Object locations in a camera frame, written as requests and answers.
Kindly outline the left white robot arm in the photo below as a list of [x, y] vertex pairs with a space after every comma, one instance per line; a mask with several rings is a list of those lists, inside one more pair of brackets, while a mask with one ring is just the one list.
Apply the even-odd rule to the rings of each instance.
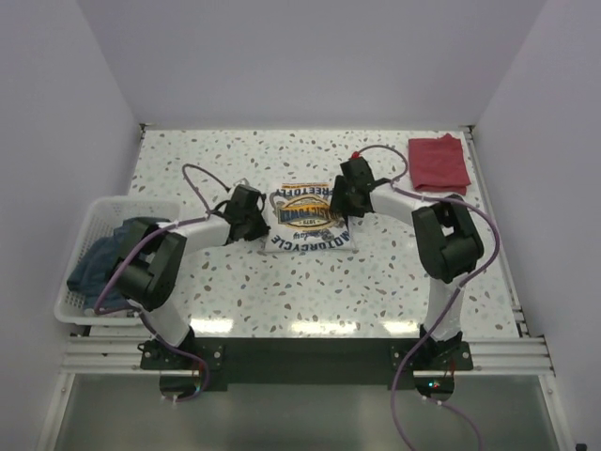
[[194, 357], [194, 332], [170, 300], [181, 261], [205, 248], [236, 241], [254, 241], [268, 234], [263, 217], [266, 196], [238, 185], [231, 196], [207, 216], [181, 222], [135, 219], [118, 251], [107, 280], [136, 310], [162, 343], [161, 356], [173, 368], [188, 366]]

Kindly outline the white navy tank top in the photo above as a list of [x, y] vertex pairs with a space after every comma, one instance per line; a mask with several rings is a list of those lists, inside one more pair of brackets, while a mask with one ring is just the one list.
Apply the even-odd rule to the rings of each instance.
[[333, 184], [274, 182], [266, 197], [267, 253], [350, 251], [355, 248], [347, 220], [331, 211]]

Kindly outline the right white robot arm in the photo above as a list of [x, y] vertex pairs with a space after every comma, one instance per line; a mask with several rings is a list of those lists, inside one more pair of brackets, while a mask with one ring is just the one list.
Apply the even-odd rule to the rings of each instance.
[[335, 178], [331, 211], [344, 217], [367, 213], [385, 215], [413, 228], [417, 251], [429, 276], [427, 312], [420, 335], [430, 338], [418, 347], [421, 363], [441, 368], [452, 357], [449, 343], [462, 338], [459, 280], [474, 272], [484, 245], [464, 199], [419, 196], [405, 192], [389, 179], [376, 179], [363, 157], [341, 164]]

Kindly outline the red tank top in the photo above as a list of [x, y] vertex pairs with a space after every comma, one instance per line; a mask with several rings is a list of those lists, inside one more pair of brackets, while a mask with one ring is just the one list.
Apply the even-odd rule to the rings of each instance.
[[409, 139], [408, 171], [417, 192], [465, 195], [471, 185], [461, 141], [449, 133]]

